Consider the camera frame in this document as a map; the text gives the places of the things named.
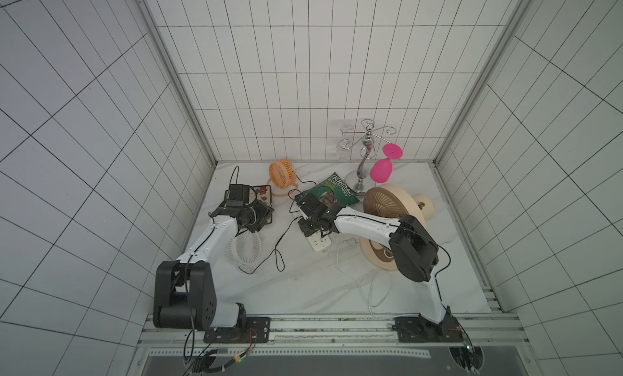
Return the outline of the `pink plastic wine glass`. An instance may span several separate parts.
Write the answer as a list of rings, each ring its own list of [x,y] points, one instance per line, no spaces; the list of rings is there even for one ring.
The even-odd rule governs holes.
[[[382,153],[385,156],[383,159],[378,160],[371,169],[369,175],[370,178],[376,183],[386,183],[389,181],[392,172],[394,171],[393,160],[400,160],[403,157],[403,150],[399,145],[388,143],[382,148]]]

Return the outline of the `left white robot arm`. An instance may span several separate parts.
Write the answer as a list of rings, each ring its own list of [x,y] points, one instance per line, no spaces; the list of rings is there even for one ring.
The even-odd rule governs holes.
[[[250,335],[244,305],[217,299],[213,267],[238,236],[260,231],[274,212],[256,195],[249,185],[229,185],[223,201],[209,214],[211,221],[199,240],[177,259],[158,266],[153,301],[155,327],[206,332],[232,341]]]

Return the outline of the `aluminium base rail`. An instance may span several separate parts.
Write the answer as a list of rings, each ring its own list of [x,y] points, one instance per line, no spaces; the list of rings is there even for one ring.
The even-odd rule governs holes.
[[[364,314],[272,315],[258,322],[252,338],[232,340],[216,329],[196,335],[156,328],[147,321],[141,332],[135,361],[150,356],[198,354],[217,349],[221,356],[235,356],[250,349],[260,355],[399,355],[425,358],[428,347],[513,348],[525,363],[535,356],[527,334],[514,314],[456,314],[441,327],[417,317]],[[197,343],[191,343],[196,337]]]

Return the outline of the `large beige desk fan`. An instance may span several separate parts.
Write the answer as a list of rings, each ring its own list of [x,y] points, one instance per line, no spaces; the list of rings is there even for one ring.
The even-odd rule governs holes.
[[[426,221],[433,218],[436,208],[425,194],[410,195],[402,187],[386,183],[371,188],[364,196],[363,211],[390,219],[412,215],[427,228]],[[397,270],[394,255],[387,247],[367,238],[360,238],[360,249],[373,266],[388,272]]]

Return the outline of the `silver glass holder stand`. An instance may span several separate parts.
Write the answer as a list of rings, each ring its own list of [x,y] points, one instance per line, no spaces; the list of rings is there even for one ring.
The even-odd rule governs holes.
[[[373,119],[363,119],[360,121],[361,128],[358,129],[354,123],[347,123],[355,126],[354,142],[351,154],[354,155],[356,149],[360,149],[360,162],[355,171],[346,176],[345,183],[354,191],[358,197],[365,196],[371,188],[376,185],[370,178],[370,160],[376,156],[376,148],[379,142],[389,143],[386,136],[394,136],[397,130],[393,126],[377,125]]]

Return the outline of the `small orange desk fan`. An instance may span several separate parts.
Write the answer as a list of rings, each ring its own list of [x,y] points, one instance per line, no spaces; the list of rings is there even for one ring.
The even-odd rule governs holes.
[[[298,189],[297,177],[293,164],[290,160],[281,159],[272,162],[269,165],[269,182],[280,190],[286,190],[289,187]]]

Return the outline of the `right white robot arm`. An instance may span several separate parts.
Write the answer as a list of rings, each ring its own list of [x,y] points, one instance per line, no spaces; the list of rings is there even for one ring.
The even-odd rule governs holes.
[[[433,241],[420,220],[413,215],[401,219],[382,218],[358,212],[340,202],[328,207],[312,194],[299,194],[294,202],[302,214],[299,228],[306,236],[317,232],[322,237],[330,233],[352,234],[388,248],[397,270],[408,280],[426,288],[420,317],[434,324],[444,320],[447,307],[432,279],[441,247]]]

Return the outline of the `white power strip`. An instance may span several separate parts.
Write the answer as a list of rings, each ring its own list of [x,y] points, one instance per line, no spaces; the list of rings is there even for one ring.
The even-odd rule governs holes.
[[[294,206],[292,206],[289,209],[289,212],[290,214],[293,215],[293,217],[296,218],[296,220],[299,220],[301,218],[304,218],[304,219],[308,218],[305,214],[303,214],[303,212],[301,212],[299,208],[295,208]],[[308,236],[304,235],[304,236],[309,246],[315,253],[320,253],[328,249],[329,246],[331,246],[330,237],[328,235],[322,236],[320,230],[316,231],[315,233],[311,235],[308,235]]]

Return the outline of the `green chip bag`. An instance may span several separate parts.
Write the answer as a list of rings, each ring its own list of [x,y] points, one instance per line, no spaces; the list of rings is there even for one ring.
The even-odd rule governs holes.
[[[337,173],[333,173],[324,181],[303,192],[303,195],[308,194],[316,197],[327,207],[332,206],[334,203],[350,207],[360,202],[354,191]]]

